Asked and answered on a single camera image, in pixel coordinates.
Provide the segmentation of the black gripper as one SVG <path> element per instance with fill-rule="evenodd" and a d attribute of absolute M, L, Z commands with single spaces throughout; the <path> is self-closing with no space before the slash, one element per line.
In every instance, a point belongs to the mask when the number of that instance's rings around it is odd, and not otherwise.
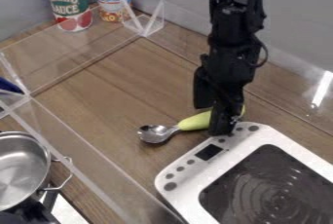
<path fill-rule="evenodd" d="M 261 44 L 249 44 L 230 48 L 212 48 L 201 55 L 202 65 L 194 73 L 194 107 L 209 108 L 213 105 L 209 134 L 230 134 L 244 116 L 244 87 L 254 80 Z"/>

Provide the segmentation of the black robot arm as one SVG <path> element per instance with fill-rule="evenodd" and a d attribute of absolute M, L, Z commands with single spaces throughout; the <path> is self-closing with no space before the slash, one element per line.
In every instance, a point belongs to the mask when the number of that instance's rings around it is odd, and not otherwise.
<path fill-rule="evenodd" d="M 210 0 L 210 51 L 201 55 L 194 73 L 194 107 L 209 108 L 212 136 L 229 134 L 244 114 L 244 87 L 268 61 L 257 36 L 264 29 L 262 0 Z"/>

